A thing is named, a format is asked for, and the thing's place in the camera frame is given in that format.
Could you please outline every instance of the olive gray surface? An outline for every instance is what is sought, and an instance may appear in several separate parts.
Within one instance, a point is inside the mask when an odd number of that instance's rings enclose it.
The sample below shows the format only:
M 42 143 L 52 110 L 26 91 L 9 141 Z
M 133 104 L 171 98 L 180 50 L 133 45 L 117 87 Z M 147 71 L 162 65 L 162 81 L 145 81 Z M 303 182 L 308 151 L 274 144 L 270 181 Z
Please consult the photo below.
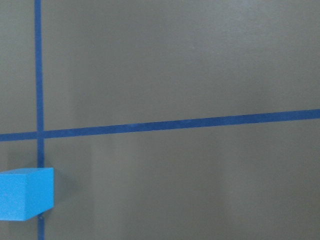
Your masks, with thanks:
M 0 0 L 1 133 L 36 129 L 32 0 Z M 320 108 L 320 1 L 43 0 L 45 129 Z M 46 240 L 318 240 L 320 120 L 47 139 Z M 1 142 L 0 171 L 35 167 Z M 0 221 L 35 240 L 37 219 Z
M 0 0 L 0 134 L 36 130 L 33 0 Z

